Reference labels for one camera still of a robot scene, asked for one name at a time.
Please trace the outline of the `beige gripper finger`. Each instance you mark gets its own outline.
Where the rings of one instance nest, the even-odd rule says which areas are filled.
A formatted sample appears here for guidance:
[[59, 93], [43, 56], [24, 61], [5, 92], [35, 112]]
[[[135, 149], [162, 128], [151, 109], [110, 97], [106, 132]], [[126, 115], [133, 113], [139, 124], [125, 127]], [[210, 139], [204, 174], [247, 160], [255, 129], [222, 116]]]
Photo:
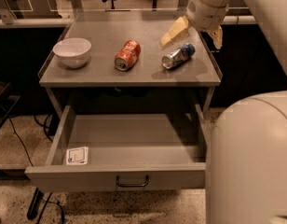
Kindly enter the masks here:
[[217, 49], [220, 49], [223, 45], [223, 29], [221, 26], [209, 31], [209, 35], [212, 38], [212, 42]]
[[189, 33], [190, 24], [186, 16], [179, 17], [164, 36], [160, 39], [162, 47], [169, 47], [172, 44], [186, 38]]

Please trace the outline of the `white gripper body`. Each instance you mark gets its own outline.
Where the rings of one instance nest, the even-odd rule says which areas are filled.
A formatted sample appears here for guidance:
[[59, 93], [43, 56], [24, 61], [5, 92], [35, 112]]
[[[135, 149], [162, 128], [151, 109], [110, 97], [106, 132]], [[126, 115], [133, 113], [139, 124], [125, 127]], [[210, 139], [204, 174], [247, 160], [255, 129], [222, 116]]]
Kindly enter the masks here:
[[208, 32], [220, 27], [227, 11], [228, 6], [215, 7], [202, 0], [190, 0], [185, 15], [197, 31]]

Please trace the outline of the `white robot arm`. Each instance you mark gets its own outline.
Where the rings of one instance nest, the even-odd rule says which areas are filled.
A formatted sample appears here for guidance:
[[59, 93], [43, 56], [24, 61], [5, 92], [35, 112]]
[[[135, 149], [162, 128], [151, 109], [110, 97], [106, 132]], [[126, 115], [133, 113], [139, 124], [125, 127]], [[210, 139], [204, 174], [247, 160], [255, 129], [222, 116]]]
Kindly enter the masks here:
[[[230, 0], [179, 0], [221, 46]], [[244, 0], [287, 74], [287, 0]], [[215, 122], [206, 162], [207, 224], [287, 224], [287, 91], [234, 103]]]

